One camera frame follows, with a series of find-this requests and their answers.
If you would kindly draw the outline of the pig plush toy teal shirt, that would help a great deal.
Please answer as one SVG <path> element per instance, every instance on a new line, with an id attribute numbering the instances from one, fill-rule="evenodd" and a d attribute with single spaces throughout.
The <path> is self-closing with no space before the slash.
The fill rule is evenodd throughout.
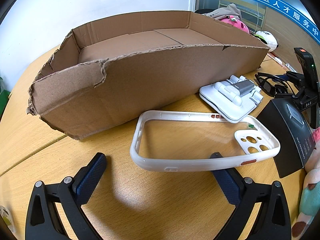
<path id="1" fill-rule="evenodd" d="M 299 205 L 299 215 L 291 228 L 292 239 L 300 239 L 319 211 L 319 128 L 312 133 L 315 146 L 305 164 L 306 176 Z"/>

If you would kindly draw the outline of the black product box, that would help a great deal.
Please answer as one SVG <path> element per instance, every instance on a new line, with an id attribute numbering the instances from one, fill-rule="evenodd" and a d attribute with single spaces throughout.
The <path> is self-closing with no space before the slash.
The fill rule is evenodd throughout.
<path id="1" fill-rule="evenodd" d="M 291 99 L 272 99 L 257 119 L 279 140 L 274 157 L 280 178 L 305 167 L 316 143 L 301 111 Z"/>

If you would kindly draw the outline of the clear white phone case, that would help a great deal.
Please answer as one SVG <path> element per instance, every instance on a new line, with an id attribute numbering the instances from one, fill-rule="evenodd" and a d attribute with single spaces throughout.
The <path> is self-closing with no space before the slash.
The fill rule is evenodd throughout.
<path id="1" fill-rule="evenodd" d="M 234 137 L 244 155 L 217 159 L 151 159 L 139 155 L 144 125 L 151 120 L 178 122 L 227 122 L 217 113 L 177 112 L 150 110 L 138 119 L 130 146 L 132 161 L 140 168 L 155 172 L 202 172 L 223 170 L 257 163 L 275 157 L 280 151 L 279 140 L 255 117 L 247 115 L 240 121 L 252 125 L 252 129 L 237 130 Z"/>

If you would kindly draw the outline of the black sunglasses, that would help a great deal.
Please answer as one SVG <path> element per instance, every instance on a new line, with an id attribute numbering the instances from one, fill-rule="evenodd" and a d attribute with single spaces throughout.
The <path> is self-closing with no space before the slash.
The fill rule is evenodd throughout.
<path id="1" fill-rule="evenodd" d="M 273 98 L 291 98 L 295 95 L 289 83 L 279 76 L 257 72 L 255 80 L 263 92 Z"/>

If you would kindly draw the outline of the paper cup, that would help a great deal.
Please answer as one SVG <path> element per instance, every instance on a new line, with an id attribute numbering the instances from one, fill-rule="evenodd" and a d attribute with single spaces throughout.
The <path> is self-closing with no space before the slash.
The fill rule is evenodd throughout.
<path id="1" fill-rule="evenodd" d="M 1 217 L 12 233 L 16 233 L 16 228 L 11 212 L 4 206 L 0 206 Z"/>

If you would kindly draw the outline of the white panda plush toy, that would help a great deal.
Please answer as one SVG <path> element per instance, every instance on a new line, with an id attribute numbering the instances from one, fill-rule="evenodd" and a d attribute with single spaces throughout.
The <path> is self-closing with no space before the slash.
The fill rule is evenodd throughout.
<path id="1" fill-rule="evenodd" d="M 257 31 L 254 36 L 270 48 L 269 52 L 276 50 L 279 46 L 276 38 L 269 31 Z"/>

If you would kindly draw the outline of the white folding phone stand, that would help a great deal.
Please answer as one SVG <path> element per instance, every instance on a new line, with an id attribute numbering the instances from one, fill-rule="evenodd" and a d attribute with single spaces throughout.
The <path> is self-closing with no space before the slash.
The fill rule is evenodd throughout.
<path id="1" fill-rule="evenodd" d="M 261 88 L 244 76 L 231 75 L 225 81 L 206 85 L 199 90 L 200 98 L 228 122 L 238 123 L 262 102 Z"/>

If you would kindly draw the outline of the pink plush toy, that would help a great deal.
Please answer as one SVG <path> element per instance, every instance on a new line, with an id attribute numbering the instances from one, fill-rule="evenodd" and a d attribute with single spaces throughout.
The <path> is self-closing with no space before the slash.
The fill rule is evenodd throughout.
<path id="1" fill-rule="evenodd" d="M 242 20 L 238 19 L 235 16 L 227 15 L 225 18 L 222 18 L 220 21 L 224 22 L 224 23 L 228 23 L 228 24 L 250 34 L 250 31 L 249 31 L 249 28 L 247 27 L 247 25 L 245 25 L 244 22 L 242 22 Z"/>

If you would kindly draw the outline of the beige folded cloth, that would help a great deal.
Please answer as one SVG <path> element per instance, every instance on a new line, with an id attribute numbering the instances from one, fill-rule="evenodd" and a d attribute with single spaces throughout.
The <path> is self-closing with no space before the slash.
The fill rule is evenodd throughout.
<path id="1" fill-rule="evenodd" d="M 234 3 L 227 5 L 227 7 L 221 7 L 213 10 L 212 12 L 204 13 L 203 15 L 214 18 L 216 20 L 228 18 L 229 16 L 235 17 L 237 20 L 242 20 L 241 11 L 236 7 Z"/>

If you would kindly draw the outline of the green planter box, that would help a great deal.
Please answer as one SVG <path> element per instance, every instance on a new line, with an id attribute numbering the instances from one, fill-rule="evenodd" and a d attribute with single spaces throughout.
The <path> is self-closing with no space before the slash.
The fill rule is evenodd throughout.
<path id="1" fill-rule="evenodd" d="M 4 113 L 5 107 L 9 101 L 10 92 L 6 90 L 3 79 L 0 77 L 0 118 Z"/>

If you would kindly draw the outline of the brown cardboard box tray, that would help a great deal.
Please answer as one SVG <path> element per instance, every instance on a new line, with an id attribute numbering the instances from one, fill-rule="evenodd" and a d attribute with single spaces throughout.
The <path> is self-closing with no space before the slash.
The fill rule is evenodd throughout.
<path id="1" fill-rule="evenodd" d="M 29 87 L 27 113 L 81 140 L 256 70 L 268 46 L 191 11 L 114 15 L 72 29 Z"/>

